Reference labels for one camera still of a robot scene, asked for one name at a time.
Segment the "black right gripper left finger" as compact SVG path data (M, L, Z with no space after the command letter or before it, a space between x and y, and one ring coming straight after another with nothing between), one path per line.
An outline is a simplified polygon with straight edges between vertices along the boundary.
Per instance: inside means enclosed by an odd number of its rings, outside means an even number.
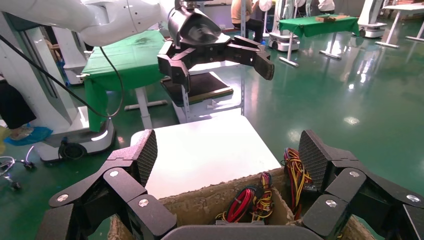
M50 198L36 239L86 240L114 215L137 240L162 239L177 219L146 189L157 156L152 129L135 145L114 150L95 173Z

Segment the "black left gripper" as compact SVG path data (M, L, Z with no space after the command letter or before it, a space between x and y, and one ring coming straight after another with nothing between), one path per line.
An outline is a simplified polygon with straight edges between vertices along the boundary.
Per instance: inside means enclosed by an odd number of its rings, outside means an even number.
M181 85L186 93L191 90L189 68L195 62L226 59L253 67L265 80L274 77L275 65L264 45L239 35L231 39L197 8L174 8L168 16L168 30L172 40L166 40L157 54L159 72Z

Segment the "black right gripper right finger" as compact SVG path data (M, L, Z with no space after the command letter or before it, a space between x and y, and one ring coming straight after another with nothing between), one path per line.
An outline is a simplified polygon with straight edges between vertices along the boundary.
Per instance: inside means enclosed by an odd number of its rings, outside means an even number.
M368 170L350 151L326 145L310 129L298 152L319 197L302 218L324 240L334 240L358 216L386 240L424 237L424 198Z

